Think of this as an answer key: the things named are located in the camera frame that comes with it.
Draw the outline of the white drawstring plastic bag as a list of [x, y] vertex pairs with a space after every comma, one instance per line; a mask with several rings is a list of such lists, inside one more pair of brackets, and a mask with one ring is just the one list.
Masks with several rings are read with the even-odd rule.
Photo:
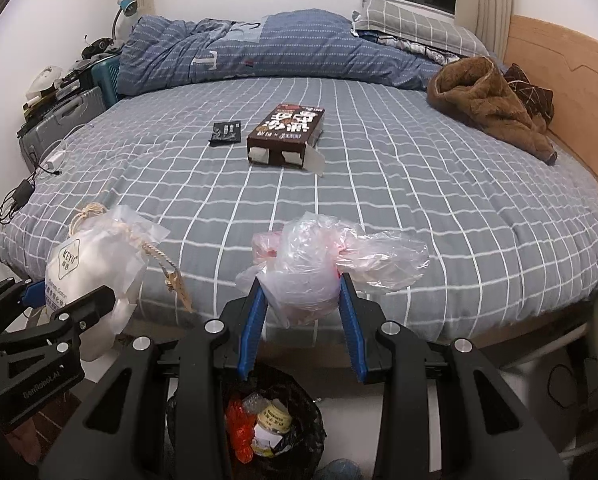
[[90, 203], [74, 215], [66, 240], [46, 259], [46, 307], [58, 311], [101, 286], [115, 296], [113, 309], [80, 335], [81, 359], [95, 361], [113, 348], [136, 310], [151, 260], [158, 264], [165, 287], [186, 310], [193, 310], [177, 263], [158, 248], [169, 234], [127, 205], [108, 209]]

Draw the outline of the clear pink plastic bag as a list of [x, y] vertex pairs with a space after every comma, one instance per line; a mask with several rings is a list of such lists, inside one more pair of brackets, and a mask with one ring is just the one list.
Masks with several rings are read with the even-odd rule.
[[425, 243], [399, 231], [366, 232], [358, 224], [307, 212], [279, 231], [252, 237], [252, 265], [237, 274], [247, 292], [258, 282], [285, 328], [307, 325], [338, 308], [340, 278], [362, 292], [399, 292], [429, 266]]

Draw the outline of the grey suitcase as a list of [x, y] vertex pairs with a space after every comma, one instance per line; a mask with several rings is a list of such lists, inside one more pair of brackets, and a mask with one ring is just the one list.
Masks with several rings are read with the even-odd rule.
[[23, 125], [17, 139], [28, 170], [34, 170], [34, 163], [41, 162], [56, 141], [64, 139], [73, 128], [87, 124], [104, 110], [101, 89], [94, 87], [55, 106], [33, 126]]

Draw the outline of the black lined trash bin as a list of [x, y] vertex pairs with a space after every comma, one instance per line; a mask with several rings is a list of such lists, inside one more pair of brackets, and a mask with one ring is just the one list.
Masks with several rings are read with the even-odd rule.
[[[211, 391], [221, 415], [218, 434], [222, 479], [311, 479], [324, 453], [326, 430], [321, 410], [297, 379], [276, 367], [260, 364], [241, 378], [237, 370], [214, 367]], [[257, 416], [251, 442], [253, 459], [239, 462], [226, 429], [229, 399], [239, 396], [245, 410]]]

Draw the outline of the grey checked pillow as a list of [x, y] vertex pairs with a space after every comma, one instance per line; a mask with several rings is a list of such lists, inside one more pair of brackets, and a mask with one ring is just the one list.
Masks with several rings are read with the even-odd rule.
[[380, 32], [464, 58], [489, 55], [485, 45], [467, 28], [428, 18], [388, 0], [365, 0], [353, 15], [352, 25], [357, 32]]

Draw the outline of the blue striped duvet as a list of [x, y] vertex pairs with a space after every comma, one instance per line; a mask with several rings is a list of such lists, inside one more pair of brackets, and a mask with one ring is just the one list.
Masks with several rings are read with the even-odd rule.
[[144, 15], [122, 48], [118, 92], [138, 96], [244, 77], [339, 78], [424, 90], [439, 70], [424, 55], [355, 36], [349, 20], [320, 9], [250, 22]]

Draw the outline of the teal desk lamp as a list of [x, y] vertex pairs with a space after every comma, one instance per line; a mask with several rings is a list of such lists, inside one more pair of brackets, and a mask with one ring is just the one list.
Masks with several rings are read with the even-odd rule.
[[138, 2], [136, 0], [118, 0], [118, 10], [113, 20], [112, 39], [117, 40], [117, 26], [121, 16], [128, 18], [138, 12]]

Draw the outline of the brown fleece garment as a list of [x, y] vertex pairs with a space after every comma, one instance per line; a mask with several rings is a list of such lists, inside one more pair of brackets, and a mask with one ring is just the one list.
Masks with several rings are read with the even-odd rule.
[[532, 122], [493, 58], [473, 56], [444, 66], [430, 79], [427, 102], [435, 110], [515, 146], [546, 165], [558, 154], [547, 130]]

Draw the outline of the small black sachet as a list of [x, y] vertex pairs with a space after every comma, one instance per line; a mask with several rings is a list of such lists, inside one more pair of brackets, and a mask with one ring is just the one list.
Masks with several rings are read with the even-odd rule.
[[235, 144], [241, 142], [241, 122], [215, 122], [209, 139], [210, 145]]

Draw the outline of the white helmet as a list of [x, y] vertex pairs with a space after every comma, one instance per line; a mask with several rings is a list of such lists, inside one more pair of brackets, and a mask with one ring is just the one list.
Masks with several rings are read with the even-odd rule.
[[30, 84], [30, 87], [26, 92], [26, 100], [30, 101], [37, 96], [41, 96], [44, 91], [53, 89], [55, 87], [55, 81], [62, 78], [62, 73], [63, 70], [58, 66], [49, 65], [44, 67]]

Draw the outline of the dark diamond pattern cushion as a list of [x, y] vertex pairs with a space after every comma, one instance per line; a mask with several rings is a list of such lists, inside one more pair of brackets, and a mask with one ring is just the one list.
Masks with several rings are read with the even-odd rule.
[[535, 125], [546, 131], [554, 118], [554, 92], [532, 84], [526, 73], [516, 63], [508, 67], [504, 78], [515, 93]]

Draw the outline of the blue fuzzy slipper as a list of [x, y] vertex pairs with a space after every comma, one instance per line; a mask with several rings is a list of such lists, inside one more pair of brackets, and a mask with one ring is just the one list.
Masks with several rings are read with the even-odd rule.
[[332, 460], [320, 468], [313, 477], [314, 480], [363, 480], [361, 468], [357, 463], [345, 458]]

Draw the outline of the brown cookie box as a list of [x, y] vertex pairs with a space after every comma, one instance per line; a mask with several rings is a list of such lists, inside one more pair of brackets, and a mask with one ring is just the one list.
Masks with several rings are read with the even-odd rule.
[[278, 104], [249, 133], [249, 162], [293, 167], [322, 177], [325, 158], [315, 146], [323, 131], [324, 114], [325, 110], [316, 106]]

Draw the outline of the grey checked bed sheet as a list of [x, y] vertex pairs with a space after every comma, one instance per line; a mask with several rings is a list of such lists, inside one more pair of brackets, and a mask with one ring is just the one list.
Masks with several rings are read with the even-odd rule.
[[[321, 176], [252, 165], [244, 144], [209, 145], [216, 122], [250, 131], [281, 103], [319, 106]], [[0, 232], [0, 259], [43, 278], [74, 214], [124, 204], [168, 231], [194, 309], [157, 266], [136, 316], [170, 326], [214, 318], [238, 294], [251, 240], [306, 212], [369, 232], [400, 230], [429, 250], [425, 275], [380, 298], [388, 318], [430, 339], [474, 337], [598, 289], [598, 184], [571, 156], [547, 166], [433, 110], [424, 93], [317, 78], [190, 84], [118, 102], [69, 136]]]

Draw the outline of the teal suitcase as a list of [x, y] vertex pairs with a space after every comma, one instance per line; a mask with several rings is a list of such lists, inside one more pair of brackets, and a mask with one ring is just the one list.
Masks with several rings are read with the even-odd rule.
[[120, 56], [112, 55], [94, 62], [90, 69], [93, 84], [101, 89], [106, 108], [114, 106], [119, 101], [117, 88], [119, 63]]

